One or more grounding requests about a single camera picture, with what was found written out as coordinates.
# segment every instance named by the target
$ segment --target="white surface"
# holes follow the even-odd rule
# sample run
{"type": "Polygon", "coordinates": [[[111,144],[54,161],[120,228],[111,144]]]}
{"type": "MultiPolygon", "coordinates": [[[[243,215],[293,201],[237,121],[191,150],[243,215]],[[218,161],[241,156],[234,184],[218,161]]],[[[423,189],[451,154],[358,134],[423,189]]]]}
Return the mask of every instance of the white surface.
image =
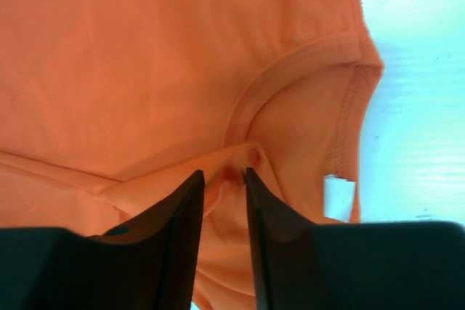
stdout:
{"type": "Polygon", "coordinates": [[[362,0],[386,64],[360,140],[362,221],[465,224],[465,0],[362,0]]]}
{"type": "Polygon", "coordinates": [[[348,223],[355,198],[355,183],[334,175],[325,176],[325,216],[348,223]]]}

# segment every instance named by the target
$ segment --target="cloth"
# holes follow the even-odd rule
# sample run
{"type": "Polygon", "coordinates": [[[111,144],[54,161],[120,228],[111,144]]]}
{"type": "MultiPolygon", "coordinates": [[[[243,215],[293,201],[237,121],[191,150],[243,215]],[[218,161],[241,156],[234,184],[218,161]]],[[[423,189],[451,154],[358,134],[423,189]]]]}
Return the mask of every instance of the cloth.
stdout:
{"type": "Polygon", "coordinates": [[[254,309],[237,172],[333,222],[381,70],[360,0],[0,0],[0,225],[101,234],[200,168],[193,300],[254,309]]]}

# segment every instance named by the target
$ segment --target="garment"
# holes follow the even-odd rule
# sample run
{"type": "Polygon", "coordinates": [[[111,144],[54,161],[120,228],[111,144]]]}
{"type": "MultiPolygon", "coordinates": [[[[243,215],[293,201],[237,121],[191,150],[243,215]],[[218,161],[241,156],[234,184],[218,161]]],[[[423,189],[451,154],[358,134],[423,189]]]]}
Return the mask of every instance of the garment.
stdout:
{"type": "Polygon", "coordinates": [[[0,0],[0,225],[101,234],[200,168],[193,300],[254,309],[235,174],[333,222],[381,70],[360,0],[0,0]]]}

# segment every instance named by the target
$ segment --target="clothing label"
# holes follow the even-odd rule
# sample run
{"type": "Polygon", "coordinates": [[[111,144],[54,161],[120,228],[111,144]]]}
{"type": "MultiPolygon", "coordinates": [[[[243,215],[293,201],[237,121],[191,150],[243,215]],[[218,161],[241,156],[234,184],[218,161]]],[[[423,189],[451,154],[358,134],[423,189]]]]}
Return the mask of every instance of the clothing label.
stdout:
{"type": "Polygon", "coordinates": [[[350,221],[355,198],[355,183],[328,175],[324,178],[325,216],[347,223],[350,221]]]}

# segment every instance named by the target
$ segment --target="orange shirt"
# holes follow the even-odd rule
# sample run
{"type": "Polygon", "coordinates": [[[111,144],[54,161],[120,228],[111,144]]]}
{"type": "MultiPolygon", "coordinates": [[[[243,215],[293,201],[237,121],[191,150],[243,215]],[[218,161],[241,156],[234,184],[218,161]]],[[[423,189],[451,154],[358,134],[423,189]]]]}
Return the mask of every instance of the orange shirt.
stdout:
{"type": "Polygon", "coordinates": [[[330,222],[381,70],[360,0],[0,0],[0,225],[101,234],[201,168],[194,301],[254,309],[231,168],[330,222]]]}

